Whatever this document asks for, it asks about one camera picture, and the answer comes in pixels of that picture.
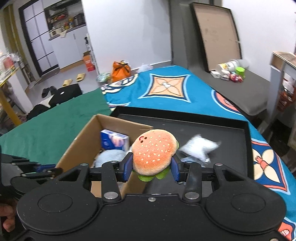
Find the person's left hand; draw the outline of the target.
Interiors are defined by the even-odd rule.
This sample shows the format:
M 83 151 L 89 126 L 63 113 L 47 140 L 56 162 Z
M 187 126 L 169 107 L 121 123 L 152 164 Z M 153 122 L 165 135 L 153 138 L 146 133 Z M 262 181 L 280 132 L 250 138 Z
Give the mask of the person's left hand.
M 1 203 L 1 217 L 5 217 L 5 221 L 3 223 L 3 228 L 7 232 L 11 232 L 12 230 L 15 229 L 15 209 L 8 205 Z

